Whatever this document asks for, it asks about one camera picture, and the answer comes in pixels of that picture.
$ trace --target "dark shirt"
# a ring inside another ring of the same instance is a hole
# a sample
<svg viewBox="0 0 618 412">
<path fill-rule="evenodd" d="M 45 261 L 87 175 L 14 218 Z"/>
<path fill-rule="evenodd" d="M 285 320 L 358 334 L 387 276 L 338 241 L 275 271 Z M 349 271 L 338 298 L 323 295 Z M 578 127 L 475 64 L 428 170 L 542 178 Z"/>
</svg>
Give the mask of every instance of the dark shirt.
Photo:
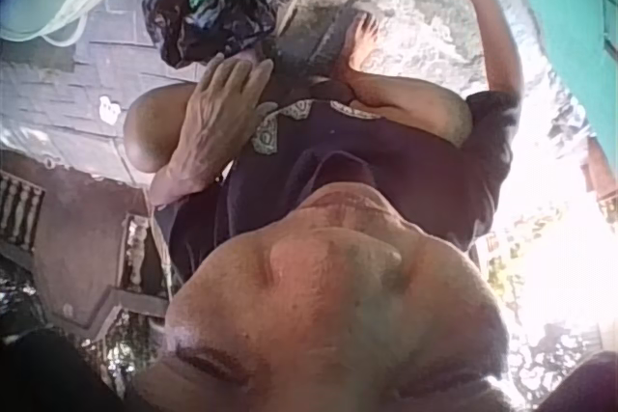
<svg viewBox="0 0 618 412">
<path fill-rule="evenodd" d="M 156 214 L 181 277 L 225 240 L 283 218 L 335 181 L 375 187 L 411 223 L 463 251 L 492 225 L 512 160 L 520 104 L 483 92 L 467 99 L 463 146 L 325 100 L 270 115 L 228 177 Z"/>
</svg>

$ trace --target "bag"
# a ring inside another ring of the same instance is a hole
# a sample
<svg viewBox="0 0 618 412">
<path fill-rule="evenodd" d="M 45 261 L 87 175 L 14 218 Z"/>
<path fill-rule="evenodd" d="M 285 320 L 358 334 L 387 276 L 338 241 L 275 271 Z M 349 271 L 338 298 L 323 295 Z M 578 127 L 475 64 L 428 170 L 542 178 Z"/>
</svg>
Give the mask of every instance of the bag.
<svg viewBox="0 0 618 412">
<path fill-rule="evenodd" d="M 226 57 L 272 33 L 284 0 L 144 0 L 146 29 L 169 66 Z"/>
</svg>

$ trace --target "railing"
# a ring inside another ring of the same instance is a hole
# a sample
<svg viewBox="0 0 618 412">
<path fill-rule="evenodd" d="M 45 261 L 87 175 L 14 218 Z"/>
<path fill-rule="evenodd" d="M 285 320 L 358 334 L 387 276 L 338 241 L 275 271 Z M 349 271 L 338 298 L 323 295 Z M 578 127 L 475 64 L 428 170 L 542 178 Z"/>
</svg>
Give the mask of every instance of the railing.
<svg viewBox="0 0 618 412">
<path fill-rule="evenodd" d="M 0 171 L 0 238 L 32 254 L 44 191 Z"/>
</svg>

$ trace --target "hand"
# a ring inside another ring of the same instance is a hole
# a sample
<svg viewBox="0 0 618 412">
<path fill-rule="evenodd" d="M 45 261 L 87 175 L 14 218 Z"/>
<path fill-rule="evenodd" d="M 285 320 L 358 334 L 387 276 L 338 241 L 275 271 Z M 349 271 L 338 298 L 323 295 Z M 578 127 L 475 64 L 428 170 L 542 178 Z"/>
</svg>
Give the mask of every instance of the hand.
<svg viewBox="0 0 618 412">
<path fill-rule="evenodd" d="M 207 65 L 186 107 L 178 147 L 168 172 L 187 190 L 206 188 L 240 152 L 265 116 L 257 108 L 272 74 L 272 61 L 257 67 L 223 59 Z"/>
</svg>

